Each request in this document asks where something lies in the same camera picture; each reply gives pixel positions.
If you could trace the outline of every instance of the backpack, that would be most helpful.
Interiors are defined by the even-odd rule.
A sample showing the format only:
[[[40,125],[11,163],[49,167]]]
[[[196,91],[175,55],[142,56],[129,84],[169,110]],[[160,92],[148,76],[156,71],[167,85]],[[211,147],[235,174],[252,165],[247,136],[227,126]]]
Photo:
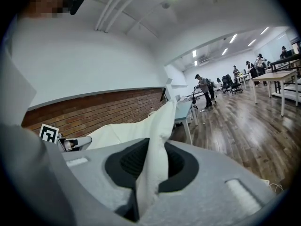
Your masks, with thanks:
[[[207,83],[208,89],[213,88],[213,82],[210,79],[206,79],[206,83]]]

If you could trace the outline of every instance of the woman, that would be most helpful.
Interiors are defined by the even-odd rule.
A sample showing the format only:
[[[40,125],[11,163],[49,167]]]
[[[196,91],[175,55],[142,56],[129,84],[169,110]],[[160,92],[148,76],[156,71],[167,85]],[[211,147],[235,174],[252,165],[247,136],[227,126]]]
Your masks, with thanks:
[[[257,75],[257,71],[255,69],[255,66],[252,63],[250,63],[249,61],[246,62],[246,65],[248,66],[248,70],[251,74],[251,77],[256,78],[258,75]],[[258,86],[259,82],[255,81],[254,84],[255,84],[255,86]]]
[[[256,60],[256,67],[257,67],[257,70],[258,70],[258,74],[259,75],[263,75],[265,74],[265,69],[267,66],[266,66],[266,59],[262,57],[262,54],[258,54],[257,56],[257,60]]]

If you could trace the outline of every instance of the brick wall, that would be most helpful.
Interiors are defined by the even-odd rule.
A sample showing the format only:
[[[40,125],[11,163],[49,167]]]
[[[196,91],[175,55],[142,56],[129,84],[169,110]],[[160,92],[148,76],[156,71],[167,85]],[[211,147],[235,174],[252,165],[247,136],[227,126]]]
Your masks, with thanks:
[[[59,128],[66,138],[86,136],[108,124],[134,123],[158,110],[162,89],[140,89],[87,96],[28,111],[22,126],[39,134],[42,123]]]

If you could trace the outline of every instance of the white pipe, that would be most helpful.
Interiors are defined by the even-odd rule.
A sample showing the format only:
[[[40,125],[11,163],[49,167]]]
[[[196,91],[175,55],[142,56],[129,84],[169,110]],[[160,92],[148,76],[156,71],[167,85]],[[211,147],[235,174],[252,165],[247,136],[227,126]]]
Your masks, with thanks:
[[[98,21],[97,21],[97,24],[96,24],[96,26],[95,26],[95,30],[96,30],[96,31],[97,31],[97,29],[98,29],[98,26],[99,26],[99,24],[100,24],[100,22],[101,22],[101,20],[102,20],[102,18],[103,18],[103,16],[104,16],[105,12],[108,10],[108,8],[109,8],[109,6],[111,5],[112,2],[113,2],[113,0],[109,0],[108,4],[105,6],[105,8],[104,8],[102,14],[100,15],[100,17],[99,17],[99,19],[98,19]]]
[[[115,20],[117,19],[117,17],[122,13],[122,11],[127,7],[127,5],[129,5],[133,0],[127,0],[122,6],[121,8],[118,10],[118,12],[114,15],[114,17],[112,18],[112,20],[110,21],[109,25],[107,26],[107,28],[104,30],[105,32],[108,32],[109,29],[111,28],[111,26],[113,25],[113,23],[115,22]]]
[[[156,6],[154,6],[150,11],[148,11],[144,16],[142,16],[138,21],[134,22],[134,24],[126,31],[125,34],[128,34],[133,28],[135,28],[139,23],[141,23],[141,21],[143,19],[145,19],[147,16],[149,16],[150,14],[152,14],[154,12],[154,10],[161,6],[161,3],[157,4]]]
[[[101,30],[104,22],[108,19],[108,17],[110,16],[111,12],[113,11],[113,9],[116,7],[116,5],[120,2],[121,0],[115,0],[112,4],[112,6],[109,8],[108,12],[105,14],[103,20],[101,21],[98,30]]]

